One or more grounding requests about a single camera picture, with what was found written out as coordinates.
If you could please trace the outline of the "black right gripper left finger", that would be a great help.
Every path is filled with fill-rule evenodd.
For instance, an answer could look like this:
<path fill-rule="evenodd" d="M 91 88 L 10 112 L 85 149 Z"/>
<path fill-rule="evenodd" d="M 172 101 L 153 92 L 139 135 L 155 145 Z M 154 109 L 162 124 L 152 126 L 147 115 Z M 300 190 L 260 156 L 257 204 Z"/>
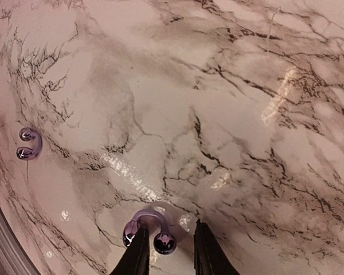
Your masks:
<path fill-rule="evenodd" d="M 141 228 L 110 275 L 149 275 L 150 241 L 147 228 Z"/>

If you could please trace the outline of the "purple earbud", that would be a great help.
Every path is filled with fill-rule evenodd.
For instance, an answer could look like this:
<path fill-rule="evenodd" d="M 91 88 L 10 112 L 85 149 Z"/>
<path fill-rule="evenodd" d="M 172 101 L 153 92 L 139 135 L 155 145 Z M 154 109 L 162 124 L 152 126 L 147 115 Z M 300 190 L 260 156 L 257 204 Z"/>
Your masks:
<path fill-rule="evenodd" d="M 154 209 L 141 209 L 126 223 L 122 239 L 125 247 L 129 247 L 140 229 L 147 229 L 148 236 L 153 235 L 154 250 L 161 255 L 169 255 L 177 247 L 177 239 L 171 231 L 167 218 Z"/>
<path fill-rule="evenodd" d="M 28 144 L 16 149 L 16 156 L 19 160 L 35 160 L 42 151 L 42 136 L 35 129 L 24 127 L 19 131 L 19 138 Z"/>

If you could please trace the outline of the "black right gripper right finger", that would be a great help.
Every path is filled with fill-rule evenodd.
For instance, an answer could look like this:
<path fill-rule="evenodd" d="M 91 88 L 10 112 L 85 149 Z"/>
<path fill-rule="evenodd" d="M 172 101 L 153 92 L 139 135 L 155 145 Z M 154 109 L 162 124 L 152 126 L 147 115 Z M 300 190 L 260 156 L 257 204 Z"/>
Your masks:
<path fill-rule="evenodd" d="M 200 219 L 197 220 L 194 232 L 194 269 L 197 275 L 240 275 L 208 224 Z"/>

